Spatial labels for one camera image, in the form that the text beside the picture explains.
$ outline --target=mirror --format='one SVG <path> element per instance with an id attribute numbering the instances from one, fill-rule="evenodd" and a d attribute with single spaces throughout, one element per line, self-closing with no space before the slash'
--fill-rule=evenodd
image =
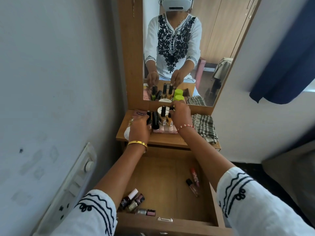
<path id="1" fill-rule="evenodd" d="M 258 0 L 143 0 L 143 99 L 214 106 Z"/>

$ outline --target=blue curtain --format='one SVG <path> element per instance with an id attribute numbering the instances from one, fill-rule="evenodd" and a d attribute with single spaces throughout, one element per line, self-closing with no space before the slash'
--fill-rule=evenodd
<path id="1" fill-rule="evenodd" d="M 315 79 L 315 0 L 308 0 L 254 85 L 250 97 L 286 104 Z"/>

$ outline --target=green cap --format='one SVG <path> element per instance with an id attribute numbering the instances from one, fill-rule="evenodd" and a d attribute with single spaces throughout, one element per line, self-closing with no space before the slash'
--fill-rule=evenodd
<path id="1" fill-rule="evenodd" d="M 176 89 L 174 91 L 174 97 L 176 97 L 177 95 L 182 95 L 183 96 L 183 90 L 182 89 Z"/>
<path id="2" fill-rule="evenodd" d="M 177 101 L 179 101 L 179 100 L 185 100 L 184 97 L 183 97 L 183 95 L 176 95 L 173 99 L 174 99 L 174 100 L 177 100 Z"/>

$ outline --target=wooden mirror frame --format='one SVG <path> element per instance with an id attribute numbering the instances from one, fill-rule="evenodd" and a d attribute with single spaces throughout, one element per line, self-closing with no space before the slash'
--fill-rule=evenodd
<path id="1" fill-rule="evenodd" d="M 243 44 L 248 29 L 254 19 L 261 0 L 258 0 L 245 33 L 242 37 L 238 50 L 222 87 L 218 93 L 213 107 L 189 105 L 191 114 L 211 115 L 220 97 L 222 89 L 234 65 L 238 52 Z M 170 106 L 170 103 L 143 100 L 143 5 L 142 0 L 117 0 L 122 41 L 124 70 L 126 79 L 126 91 L 128 109 L 140 109 L 156 111 L 162 105 Z"/>

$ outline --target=white wall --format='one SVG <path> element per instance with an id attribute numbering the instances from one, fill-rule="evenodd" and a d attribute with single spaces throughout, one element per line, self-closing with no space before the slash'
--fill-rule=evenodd
<path id="1" fill-rule="evenodd" d="M 143 47 L 146 43 L 149 22 L 159 14 L 159 0 L 143 0 Z"/>
<path id="2" fill-rule="evenodd" d="M 108 0 L 0 0 L 1 235 L 29 235 L 87 142 L 91 185 L 118 157 L 113 31 Z"/>
<path id="3" fill-rule="evenodd" d="M 303 92 L 277 105 L 249 92 L 306 0 L 262 0 L 215 106 L 221 153 L 234 161 L 260 163 L 297 140 L 315 123 L 315 94 Z"/>

